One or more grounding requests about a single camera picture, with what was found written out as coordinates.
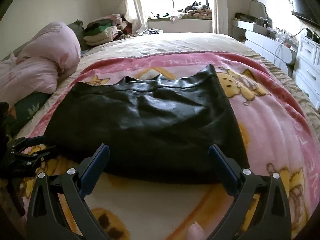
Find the person's right hand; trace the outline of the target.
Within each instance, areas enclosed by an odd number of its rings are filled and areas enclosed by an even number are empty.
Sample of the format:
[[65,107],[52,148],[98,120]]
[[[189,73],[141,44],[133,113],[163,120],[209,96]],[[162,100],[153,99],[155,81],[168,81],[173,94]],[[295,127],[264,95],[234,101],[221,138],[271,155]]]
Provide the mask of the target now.
[[187,229],[185,240],[205,240],[206,236],[204,234],[203,228],[198,222],[194,222]]

